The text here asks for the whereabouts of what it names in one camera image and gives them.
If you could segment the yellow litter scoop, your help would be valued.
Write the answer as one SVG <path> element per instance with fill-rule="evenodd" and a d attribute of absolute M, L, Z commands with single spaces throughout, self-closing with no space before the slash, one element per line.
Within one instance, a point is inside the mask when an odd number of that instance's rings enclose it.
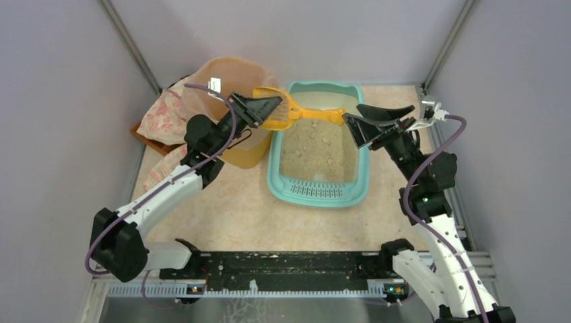
<path fill-rule="evenodd" d="M 342 125 L 344 123 L 344 108 L 316 110 L 299 105 L 291 95 L 275 87 L 256 87 L 253 90 L 255 98 L 280 97 L 278 107 L 269 115 L 261 125 L 262 129 L 269 131 L 284 131 L 289 129 L 296 121 L 302 119 L 315 119 Z"/>

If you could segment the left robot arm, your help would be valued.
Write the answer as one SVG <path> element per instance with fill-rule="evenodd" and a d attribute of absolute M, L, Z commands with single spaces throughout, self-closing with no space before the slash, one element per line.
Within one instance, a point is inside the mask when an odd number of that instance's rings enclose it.
<path fill-rule="evenodd" d="M 250 98 L 236 92 L 223 100 L 228 111 L 218 122 L 196 114 L 187 123 L 187 154 L 173 171 L 135 201 L 94 216 L 90 247 L 84 264 L 97 274 L 91 261 L 121 282 L 147 271 L 197 271 L 201 252 L 184 239 L 146 242 L 146 235 L 185 199 L 199 194 L 220 173 L 220 155 L 247 128 L 269 119 L 283 100 L 279 96 Z"/>

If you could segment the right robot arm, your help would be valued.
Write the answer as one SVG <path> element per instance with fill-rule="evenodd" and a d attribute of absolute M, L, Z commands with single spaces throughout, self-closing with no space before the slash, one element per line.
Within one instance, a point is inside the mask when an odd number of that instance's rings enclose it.
<path fill-rule="evenodd" d="M 508 306 L 501 306 L 487 290 L 459 237 L 445 191 L 455 186 L 457 157 L 442 144 L 423 153 L 414 134 L 452 115 L 439 102 L 424 102 L 418 118 L 413 106 L 386 109 L 366 104 L 357 114 L 345 113 L 357 147 L 385 149 L 407 184 L 400 191 L 403 213 L 428 247 L 426 265 L 406 239 L 387 242 L 380 249 L 383 267 L 402 277 L 430 310 L 436 322 L 514 322 Z"/>

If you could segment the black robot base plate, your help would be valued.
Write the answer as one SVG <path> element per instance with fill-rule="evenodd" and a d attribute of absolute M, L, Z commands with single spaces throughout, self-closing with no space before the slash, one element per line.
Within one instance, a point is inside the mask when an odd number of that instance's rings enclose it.
<path fill-rule="evenodd" d="M 182 269 L 162 269 L 159 277 L 204 281 L 205 293 L 398 298 L 411 293 L 378 252 L 203 252 Z"/>

